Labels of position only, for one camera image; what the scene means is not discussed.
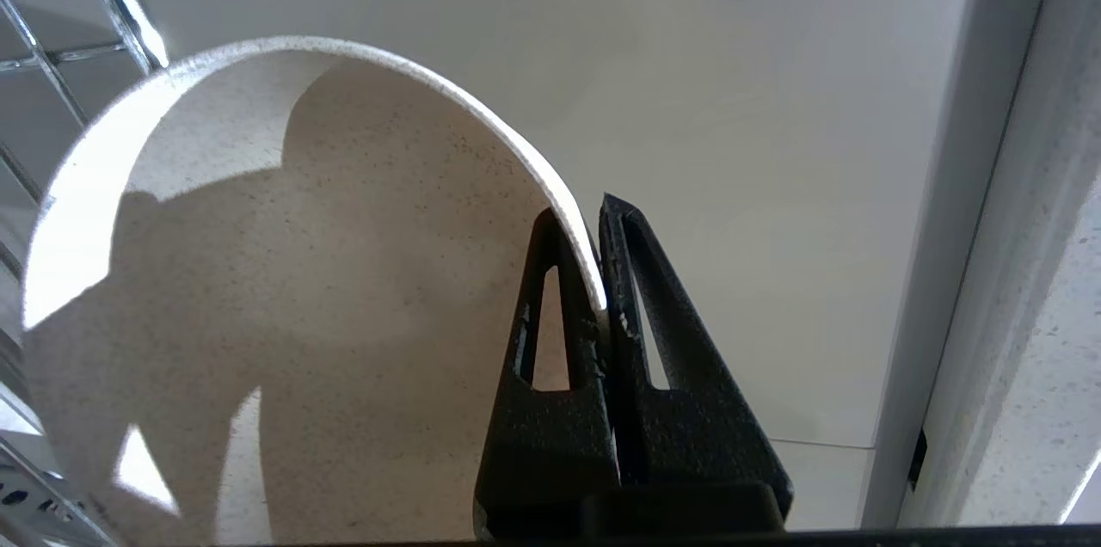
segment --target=speckled surface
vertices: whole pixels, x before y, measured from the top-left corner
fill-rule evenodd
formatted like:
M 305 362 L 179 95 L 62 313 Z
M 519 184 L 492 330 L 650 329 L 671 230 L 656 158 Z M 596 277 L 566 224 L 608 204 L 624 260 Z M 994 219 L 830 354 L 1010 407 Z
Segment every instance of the speckled surface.
M 1101 450 L 1101 0 L 1046 0 L 904 525 L 1051 524 Z
M 468 538 L 547 174 L 393 64 L 275 42 L 121 136 L 117 215 L 81 167 L 130 99 L 67 158 L 29 265 L 36 408 L 132 544 Z M 133 437 L 162 485 L 128 486 Z

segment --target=wire rack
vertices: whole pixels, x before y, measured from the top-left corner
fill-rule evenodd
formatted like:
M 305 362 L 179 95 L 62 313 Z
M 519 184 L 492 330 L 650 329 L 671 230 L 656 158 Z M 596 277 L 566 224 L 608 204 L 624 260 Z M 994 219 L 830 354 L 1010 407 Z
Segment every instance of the wire rack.
M 117 39 L 95 45 L 47 50 L 14 0 L 0 0 L 0 10 L 11 23 L 26 50 L 21 56 L 0 58 L 0 76 L 42 73 L 67 111 L 84 128 L 89 116 L 76 99 L 58 65 L 90 61 L 115 53 L 129 53 L 142 74 L 167 65 L 164 42 L 150 22 L 140 0 L 100 0 L 110 18 Z M 0 142 L 0 164 L 28 197 L 41 206 L 43 189 L 10 147 Z M 13 277 L 23 278 L 23 264 L 11 244 L 0 241 L 0 265 Z M 26 382 L 22 373 L 22 350 L 7 332 L 0 332 L 0 397 L 31 425 L 37 418 L 28 405 Z M 66 481 L 43 471 L 8 439 L 0 437 L 0 538 L 20 547 L 45 547 L 51 544 L 91 547 L 115 546 L 117 541 L 94 521 L 83 503 L 73 495 Z

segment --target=black clamp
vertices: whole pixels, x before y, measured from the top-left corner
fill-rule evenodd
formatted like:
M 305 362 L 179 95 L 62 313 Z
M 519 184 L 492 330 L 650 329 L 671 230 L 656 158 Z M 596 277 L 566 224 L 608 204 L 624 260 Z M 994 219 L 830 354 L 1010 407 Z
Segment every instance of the black clamp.
M 601 332 L 557 218 L 535 221 L 475 489 L 482 539 L 782 532 L 792 485 L 637 207 L 600 211 Z M 569 390 L 532 389 L 558 265 Z M 640 313 L 671 390 L 651 385 Z

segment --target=metal wire shelf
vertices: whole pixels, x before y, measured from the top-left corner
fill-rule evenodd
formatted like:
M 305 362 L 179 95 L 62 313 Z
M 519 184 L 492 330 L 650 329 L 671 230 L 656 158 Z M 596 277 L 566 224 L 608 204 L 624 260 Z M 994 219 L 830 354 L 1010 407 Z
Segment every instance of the metal wire shelf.
M 164 42 L 150 22 L 140 0 L 100 0 L 100 2 L 110 18 L 115 34 L 118 36 L 117 41 L 47 50 L 39 41 L 31 23 L 26 21 L 15 1 L 0 0 L 0 10 L 3 10 L 8 22 L 28 51 L 28 54 L 22 56 L 0 58 L 0 76 L 19 76 L 21 73 L 44 74 L 80 128 L 88 123 L 88 114 L 58 65 L 91 61 L 115 53 L 129 53 L 142 74 L 153 73 L 167 65 Z M 3 142 L 0 142 L 0 164 L 28 197 L 36 206 L 41 206 L 42 185 L 35 182 L 23 163 Z M 0 265 L 4 265 L 13 277 L 22 281 L 23 264 L 13 253 L 11 244 L 3 241 L 0 241 Z M 6 387 L 2 401 L 7 401 L 17 414 L 26 415 L 29 405 L 26 383 L 22 374 L 22 358 L 19 344 L 8 337 L 7 332 L 0 335 L 0 383 Z M 25 417 L 31 424 L 37 423 L 33 416 Z M 67 493 L 68 490 L 59 477 L 43 472 L 11 441 L 0 437 L 0 474 L 2 473 L 7 473 L 3 480 L 9 483 L 12 480 L 8 477 L 12 473 L 22 477 L 19 481 L 22 485 L 20 490 L 8 491 L 22 494 L 20 503 L 26 500 L 29 505 L 34 506 L 33 511 L 23 508 L 22 514 L 17 514 L 15 506 L 0 506 L 0 536 L 7 538 L 7 541 L 28 547 L 44 547 L 50 543 L 79 547 L 89 545 L 113 547 L 117 544 L 115 538 L 89 516 L 86 508 Z M 9 504 L 7 497 L 3 504 Z

